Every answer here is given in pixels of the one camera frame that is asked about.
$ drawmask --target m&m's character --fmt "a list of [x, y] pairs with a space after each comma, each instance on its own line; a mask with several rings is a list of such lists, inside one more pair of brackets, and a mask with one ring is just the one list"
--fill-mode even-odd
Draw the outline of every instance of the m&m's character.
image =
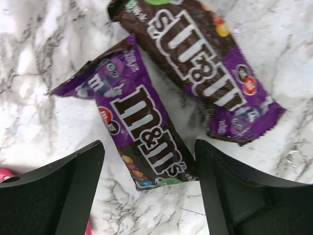
[[251, 126], [257, 118], [262, 115], [262, 109], [259, 105], [253, 107], [247, 106], [239, 109], [231, 120], [230, 132], [232, 134], [239, 134], [243, 130]]
[[122, 94], [122, 87], [124, 84], [115, 86], [121, 73], [125, 67], [123, 61], [114, 57], [112, 59], [104, 59], [99, 65], [96, 71], [97, 74], [89, 81], [78, 86], [75, 91], [81, 98], [88, 97], [88, 90], [92, 89], [95, 94], [103, 95], [104, 97], [115, 97]]

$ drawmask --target pink object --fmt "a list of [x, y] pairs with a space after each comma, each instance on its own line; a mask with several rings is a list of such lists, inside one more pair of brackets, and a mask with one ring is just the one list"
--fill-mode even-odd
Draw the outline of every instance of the pink object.
[[92, 233], [91, 233], [91, 226], [90, 226], [90, 222], [89, 221], [87, 223], [85, 235], [92, 235]]
[[0, 182], [7, 180], [8, 178], [14, 177], [15, 175], [8, 169], [0, 168]]
[[[14, 177], [14, 176], [15, 175], [11, 171], [9, 171], [8, 169], [0, 168], [0, 183], [2, 181], [5, 181], [5, 180], [11, 178], [11, 177]], [[87, 223], [85, 235], [92, 235], [92, 233], [91, 233], [91, 226], [90, 226], [90, 222], [89, 221]]]

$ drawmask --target orange candy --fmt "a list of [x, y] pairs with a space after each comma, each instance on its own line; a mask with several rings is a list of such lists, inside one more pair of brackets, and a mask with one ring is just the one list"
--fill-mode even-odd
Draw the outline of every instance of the orange candy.
[[141, 178], [143, 176], [143, 174], [140, 172], [140, 171], [137, 171], [137, 170], [134, 170], [133, 171], [133, 174], [138, 177], [138, 178]]
[[209, 7], [207, 7], [205, 4], [201, 3], [201, 6], [204, 10], [206, 11], [211, 11], [211, 9]]

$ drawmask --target candy illustration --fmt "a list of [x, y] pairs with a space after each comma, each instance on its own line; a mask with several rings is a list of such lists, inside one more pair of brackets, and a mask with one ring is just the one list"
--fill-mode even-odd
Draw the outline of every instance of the candy illustration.
[[238, 110], [233, 119], [231, 120], [232, 126], [230, 127], [230, 132], [237, 135], [241, 131], [245, 130], [250, 126], [255, 119], [262, 115], [262, 109], [259, 105], [254, 107], [245, 107]]
[[141, 186], [148, 186], [148, 185], [152, 185], [151, 181], [145, 181], [145, 182], [141, 182], [140, 183]]
[[112, 120], [113, 115], [112, 115], [112, 112], [108, 108], [99, 106], [98, 111], [104, 122], [109, 123]]
[[126, 166], [131, 171], [136, 170], [136, 166], [133, 163], [126, 163]]
[[138, 178], [141, 178], [143, 176], [143, 174], [140, 172], [140, 171], [137, 171], [137, 170], [134, 170], [133, 171], [133, 174], [138, 177]]
[[225, 21], [217, 14], [213, 16], [213, 24], [216, 25], [216, 32], [221, 37], [227, 37], [230, 34], [230, 29]]
[[130, 157], [126, 156], [126, 155], [123, 155], [122, 159], [123, 159], [123, 161], [125, 163], [133, 163], [133, 160]]
[[139, 181], [143, 182], [143, 181], [147, 181], [148, 179], [146, 177], [141, 177], [139, 178]]
[[201, 6], [205, 11], [211, 11], [211, 8], [207, 7], [205, 4], [201, 3]]
[[165, 179], [165, 180], [161, 180], [159, 182], [159, 185], [160, 186], [162, 186], [162, 185], [174, 185], [174, 184], [179, 184], [179, 183], [182, 183], [181, 180], [179, 180], [179, 179], [168, 178], [168, 179]]
[[146, 3], [150, 5], [164, 5], [164, 4], [174, 4], [174, 5], [181, 5], [184, 0], [145, 0]]
[[76, 87], [75, 91], [79, 97], [86, 98], [89, 89], [104, 97], [115, 97], [122, 94], [124, 84], [115, 85], [125, 67], [124, 63], [118, 58], [110, 60], [105, 58], [100, 62], [100, 65], [106, 65], [104, 66], [105, 69], [98, 69], [98, 73], [91, 80]]
[[246, 95], [254, 95], [257, 92], [256, 80], [252, 76], [248, 76], [245, 79], [245, 84], [243, 85], [243, 92]]
[[251, 71], [247, 65], [237, 65], [235, 76], [238, 82], [244, 84], [246, 78], [251, 76]]

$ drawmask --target snack bag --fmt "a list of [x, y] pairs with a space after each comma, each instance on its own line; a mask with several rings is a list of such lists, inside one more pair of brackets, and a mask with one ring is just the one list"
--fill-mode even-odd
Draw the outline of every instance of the snack bag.
[[90, 222], [89, 222], [89, 221], [88, 221], [88, 223], [87, 223], [85, 235], [92, 235], [91, 226], [90, 226]]
[[208, 136], [243, 144], [285, 112], [257, 80], [225, 21], [201, 2], [112, 0], [108, 12], [177, 86], [208, 105]]
[[0, 168], [0, 183], [14, 177], [15, 175], [8, 169]]
[[50, 94], [94, 98], [137, 190], [197, 180], [131, 35], [86, 63]]

